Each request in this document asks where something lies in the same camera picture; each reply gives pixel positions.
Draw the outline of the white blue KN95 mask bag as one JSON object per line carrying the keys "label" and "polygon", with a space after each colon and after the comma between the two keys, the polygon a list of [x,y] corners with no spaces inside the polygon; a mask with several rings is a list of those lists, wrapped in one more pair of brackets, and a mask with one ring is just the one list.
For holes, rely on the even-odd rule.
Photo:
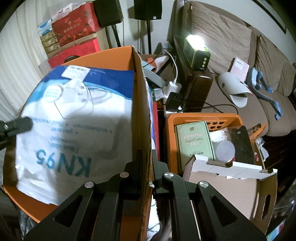
{"label": "white blue KN95 mask bag", "polygon": [[58,66],[36,86],[21,115],[30,131],[16,137],[16,187],[61,204],[87,181],[101,183],[132,160],[134,72]]}

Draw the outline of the orange cardboard box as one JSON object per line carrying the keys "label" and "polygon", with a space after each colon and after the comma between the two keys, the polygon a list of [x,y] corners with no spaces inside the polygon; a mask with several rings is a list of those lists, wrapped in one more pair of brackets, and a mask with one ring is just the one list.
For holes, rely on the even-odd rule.
{"label": "orange cardboard box", "polygon": [[[135,229],[135,236],[131,240],[145,240],[141,233],[147,231],[147,225],[144,221],[146,201],[150,199],[151,191],[148,187],[149,168],[151,165],[151,118],[149,111],[149,88],[144,77],[142,60],[133,46],[108,49],[93,54],[79,57],[61,66],[77,65],[89,68],[102,68],[110,70],[132,70],[134,72],[133,96],[132,96],[132,161],[136,158],[137,150],[142,150],[144,159],[142,162],[142,186],[143,197],[140,211],[133,212],[126,206],[123,210],[122,220],[128,216],[135,216],[138,220]],[[20,192],[16,186],[8,186],[8,178],[3,176],[3,188],[11,201],[21,209],[21,199],[26,195]]]}

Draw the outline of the brown white cardboard box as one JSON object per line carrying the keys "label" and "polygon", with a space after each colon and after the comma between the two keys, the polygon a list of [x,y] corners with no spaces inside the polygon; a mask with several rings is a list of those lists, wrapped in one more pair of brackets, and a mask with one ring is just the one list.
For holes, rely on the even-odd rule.
{"label": "brown white cardboard box", "polygon": [[254,164],[213,161],[193,155],[187,162],[183,179],[191,183],[207,181],[263,233],[267,232],[276,201],[277,170],[268,171],[262,161]]}

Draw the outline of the white curtain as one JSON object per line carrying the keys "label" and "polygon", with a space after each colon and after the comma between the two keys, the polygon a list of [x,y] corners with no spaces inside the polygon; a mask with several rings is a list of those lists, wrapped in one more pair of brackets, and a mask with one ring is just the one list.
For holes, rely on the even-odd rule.
{"label": "white curtain", "polygon": [[[1,31],[1,118],[16,117],[17,112],[23,107],[30,94],[39,82],[46,76],[39,65],[45,62],[45,53],[41,43],[37,39],[37,24],[41,17],[48,18],[45,10],[49,7],[65,6],[70,1],[24,1],[16,3],[16,9],[4,25]],[[97,118],[91,114],[74,113],[72,119],[62,121],[69,124],[79,121],[78,124],[93,124]],[[1,160],[4,160],[4,177],[11,184],[17,185],[15,168],[16,137],[11,137],[11,144],[1,151]],[[58,187],[57,193],[53,192],[50,204],[61,204],[79,186],[86,181],[74,181],[74,184],[66,183],[66,177],[55,178]]]}

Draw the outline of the green Colorful Soft box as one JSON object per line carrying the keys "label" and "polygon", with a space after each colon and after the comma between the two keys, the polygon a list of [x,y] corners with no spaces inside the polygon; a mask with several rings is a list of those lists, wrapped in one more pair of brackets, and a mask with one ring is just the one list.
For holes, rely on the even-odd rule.
{"label": "green Colorful Soft box", "polygon": [[215,160],[210,133],[204,120],[175,125],[174,131],[181,173],[184,172],[187,162],[193,155],[201,155],[210,160]]}

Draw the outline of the black pouch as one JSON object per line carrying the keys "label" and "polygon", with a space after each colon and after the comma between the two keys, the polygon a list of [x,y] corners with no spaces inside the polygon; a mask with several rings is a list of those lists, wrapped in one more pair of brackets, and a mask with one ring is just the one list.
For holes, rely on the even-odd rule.
{"label": "black pouch", "polygon": [[235,161],[254,164],[254,152],[245,126],[236,126],[229,130],[231,142],[235,147]]}

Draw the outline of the stacked gold boxes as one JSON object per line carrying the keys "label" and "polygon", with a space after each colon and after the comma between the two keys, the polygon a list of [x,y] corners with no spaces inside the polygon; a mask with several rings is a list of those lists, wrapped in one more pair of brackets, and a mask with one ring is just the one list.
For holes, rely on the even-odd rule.
{"label": "stacked gold boxes", "polygon": [[58,39],[53,31],[49,31],[40,36],[40,40],[46,54],[50,54],[60,47]]}

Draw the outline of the blue white tissue pack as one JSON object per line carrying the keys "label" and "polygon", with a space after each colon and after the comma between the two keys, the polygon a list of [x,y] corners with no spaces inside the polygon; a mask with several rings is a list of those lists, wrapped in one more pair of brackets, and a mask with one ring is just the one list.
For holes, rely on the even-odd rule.
{"label": "blue white tissue pack", "polygon": [[39,25],[37,30],[38,30],[39,36],[43,36],[46,33],[53,30],[53,28],[52,28],[52,19],[49,19],[48,21],[46,21],[46,22],[42,23],[41,25]]}

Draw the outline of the red Collection gift bag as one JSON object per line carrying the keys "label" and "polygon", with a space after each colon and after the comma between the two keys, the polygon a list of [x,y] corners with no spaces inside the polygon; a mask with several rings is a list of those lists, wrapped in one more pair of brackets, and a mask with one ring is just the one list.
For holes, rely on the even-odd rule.
{"label": "red Collection gift bag", "polygon": [[88,54],[92,54],[100,51],[100,46],[97,38],[93,38],[89,41],[75,44],[65,50],[60,51],[48,59],[48,63],[51,68],[62,65],[72,59],[79,58]]}

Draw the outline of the red floral gift box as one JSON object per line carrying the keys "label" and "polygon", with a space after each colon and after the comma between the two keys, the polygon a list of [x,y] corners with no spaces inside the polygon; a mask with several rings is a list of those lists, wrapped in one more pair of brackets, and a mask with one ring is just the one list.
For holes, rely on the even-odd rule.
{"label": "red floral gift box", "polygon": [[52,23],[60,47],[101,30],[93,2],[79,5]]}

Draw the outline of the white power adapter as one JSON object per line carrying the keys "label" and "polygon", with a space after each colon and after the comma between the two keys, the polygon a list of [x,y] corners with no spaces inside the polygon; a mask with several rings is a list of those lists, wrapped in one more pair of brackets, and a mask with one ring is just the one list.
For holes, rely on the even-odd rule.
{"label": "white power adapter", "polygon": [[180,83],[177,83],[176,81],[170,81],[167,86],[163,87],[163,95],[164,95],[163,103],[164,104],[166,103],[171,92],[179,93],[181,88],[182,88],[182,85]]}

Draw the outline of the left black speaker on stand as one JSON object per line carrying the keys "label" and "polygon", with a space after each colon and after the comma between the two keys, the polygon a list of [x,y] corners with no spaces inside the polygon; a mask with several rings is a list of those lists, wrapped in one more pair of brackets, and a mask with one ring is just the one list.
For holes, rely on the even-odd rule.
{"label": "left black speaker on stand", "polygon": [[118,47],[121,47],[116,24],[123,22],[123,14],[119,0],[93,1],[95,13],[101,28],[112,27]]}

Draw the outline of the black speaker on stand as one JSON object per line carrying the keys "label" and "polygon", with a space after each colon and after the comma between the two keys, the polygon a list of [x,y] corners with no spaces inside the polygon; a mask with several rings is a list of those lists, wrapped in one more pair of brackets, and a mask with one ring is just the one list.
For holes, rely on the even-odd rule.
{"label": "black speaker on stand", "polygon": [[134,17],[147,25],[147,41],[149,54],[152,53],[151,21],[162,19],[162,0],[134,0]]}
{"label": "black speaker on stand", "polygon": [[116,24],[123,22],[123,14],[119,0],[93,1],[95,13],[101,28],[112,27],[118,47],[121,47]]}

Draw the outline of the brown sofa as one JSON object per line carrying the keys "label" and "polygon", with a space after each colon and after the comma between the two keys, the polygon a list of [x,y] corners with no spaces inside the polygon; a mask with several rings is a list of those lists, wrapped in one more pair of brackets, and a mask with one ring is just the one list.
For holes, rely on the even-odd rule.
{"label": "brown sofa", "polygon": [[[295,108],[289,100],[295,79],[295,68],[286,56],[259,30],[247,27],[243,20],[215,6],[198,1],[175,1],[173,36],[179,44],[189,34],[201,36],[211,53],[209,72],[213,81],[197,81],[194,91],[200,99],[195,105],[196,112],[235,113],[244,125],[251,128],[257,124],[265,125],[264,135],[280,137],[295,130]],[[236,107],[218,85],[219,76],[227,72],[235,57],[250,67],[263,73],[265,81],[273,88],[268,94],[277,101],[283,116],[275,119],[275,110],[270,103],[248,97],[246,106]]]}

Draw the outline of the right black speaker on stand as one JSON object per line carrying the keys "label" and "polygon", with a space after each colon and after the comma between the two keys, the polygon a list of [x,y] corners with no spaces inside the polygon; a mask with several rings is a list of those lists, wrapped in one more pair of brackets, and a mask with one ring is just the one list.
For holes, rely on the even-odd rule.
{"label": "right black speaker on stand", "polygon": [[134,17],[147,25],[147,41],[149,54],[152,53],[151,21],[162,19],[162,0],[134,0]]}

